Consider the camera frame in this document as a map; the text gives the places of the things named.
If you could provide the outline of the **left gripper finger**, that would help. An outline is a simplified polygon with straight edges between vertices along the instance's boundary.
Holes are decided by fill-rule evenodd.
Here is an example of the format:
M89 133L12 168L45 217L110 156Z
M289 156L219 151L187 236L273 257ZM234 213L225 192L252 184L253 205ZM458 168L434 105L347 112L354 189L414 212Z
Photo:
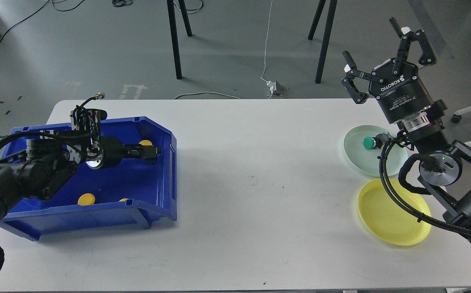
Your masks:
M129 159L136 159L136 160L141 160L145 164L156 164L158 155L150 155L150 156L144 156L144 155L128 155Z
M161 147L142 144L124 144L124 157L158 157Z

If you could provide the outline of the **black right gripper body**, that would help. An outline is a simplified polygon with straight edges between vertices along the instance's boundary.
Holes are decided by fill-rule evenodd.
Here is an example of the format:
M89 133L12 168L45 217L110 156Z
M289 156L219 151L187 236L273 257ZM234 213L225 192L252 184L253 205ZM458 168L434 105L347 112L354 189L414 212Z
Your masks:
M373 69L373 74L385 81L371 82L369 94L377 99L389 124L396 124L409 115L431 108L431 117L444 115L447 106L442 100L432 100L419 78L419 68L410 62L403 62L397 74L393 74L394 61L385 61Z

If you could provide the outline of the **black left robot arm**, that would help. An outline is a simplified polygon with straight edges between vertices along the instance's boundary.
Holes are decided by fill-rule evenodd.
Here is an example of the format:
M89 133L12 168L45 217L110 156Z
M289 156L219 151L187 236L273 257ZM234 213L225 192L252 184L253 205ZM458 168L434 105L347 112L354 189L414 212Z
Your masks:
M70 131L22 131L0 140L0 220L22 199L51 200L77 173L78 165L91 169L112 168L124 158L156 161L161 147L152 143L126 144L103 136L101 109L86 108L91 96L70 112ZM4 251L0 246L0 271Z

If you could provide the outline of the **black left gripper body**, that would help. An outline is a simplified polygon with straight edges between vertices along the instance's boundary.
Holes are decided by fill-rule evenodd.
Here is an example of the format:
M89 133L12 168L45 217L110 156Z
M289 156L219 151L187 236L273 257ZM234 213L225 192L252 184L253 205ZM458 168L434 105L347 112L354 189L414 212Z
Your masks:
M91 161L85 161L85 165L91 169L105 169L117 166L128 156L128 150L123 143L114 136L101 138L102 153Z

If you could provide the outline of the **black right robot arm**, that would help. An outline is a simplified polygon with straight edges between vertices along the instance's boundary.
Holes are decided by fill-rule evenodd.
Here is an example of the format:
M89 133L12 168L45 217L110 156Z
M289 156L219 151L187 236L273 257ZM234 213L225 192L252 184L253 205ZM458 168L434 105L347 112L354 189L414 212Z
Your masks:
M417 221L455 232L471 243L471 146L447 139L442 120L447 106L431 98L419 76L420 68L437 61L426 33L401 27L395 18L389 22L399 38L397 54L370 73L359 70L350 52L343 52L341 83L350 97L356 104L374 98L387 121L399 128L396 135L366 137L364 147L381 151L381 184L395 204ZM418 211L390 183L387 161L395 146L414 151L398 173L399 184L414 194L436 198L445 208L442 219Z

